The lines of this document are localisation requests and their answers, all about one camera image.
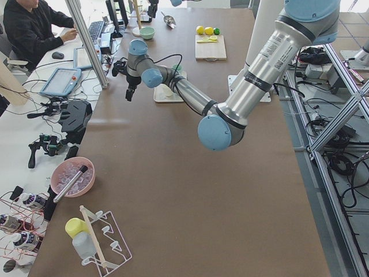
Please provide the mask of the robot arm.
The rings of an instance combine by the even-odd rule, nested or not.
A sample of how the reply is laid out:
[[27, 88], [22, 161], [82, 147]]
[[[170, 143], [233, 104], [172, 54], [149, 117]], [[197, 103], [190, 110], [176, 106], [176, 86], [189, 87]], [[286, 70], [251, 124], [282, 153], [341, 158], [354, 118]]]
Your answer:
[[[170, 4], [173, 7], [177, 7], [179, 5], [181, 5], [183, 2], [186, 2], [187, 0], [170, 0]], [[158, 11], [158, 6], [160, 1], [159, 0], [148, 0], [149, 6], [148, 6], [148, 10], [147, 10], [147, 15], [150, 18], [155, 18], [156, 17], [156, 13]]]
[[197, 133], [203, 146], [222, 151], [243, 138], [247, 117], [302, 47], [335, 41], [339, 12], [340, 1], [285, 1], [274, 32], [251, 65], [239, 72], [236, 87], [222, 103], [201, 92], [176, 69], [155, 65], [147, 54], [147, 44], [132, 40], [125, 64], [126, 96], [130, 99], [135, 91], [134, 78], [149, 88], [167, 85], [202, 115]]

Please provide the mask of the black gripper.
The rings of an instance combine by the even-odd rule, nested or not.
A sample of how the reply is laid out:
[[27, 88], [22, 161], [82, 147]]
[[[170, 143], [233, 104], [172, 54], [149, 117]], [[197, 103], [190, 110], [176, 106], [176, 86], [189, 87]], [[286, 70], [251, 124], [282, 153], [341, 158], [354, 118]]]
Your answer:
[[126, 90], [125, 98], [128, 102], [132, 101], [135, 89], [141, 83], [141, 76], [134, 70], [127, 69], [126, 81], [128, 82], [128, 89]]

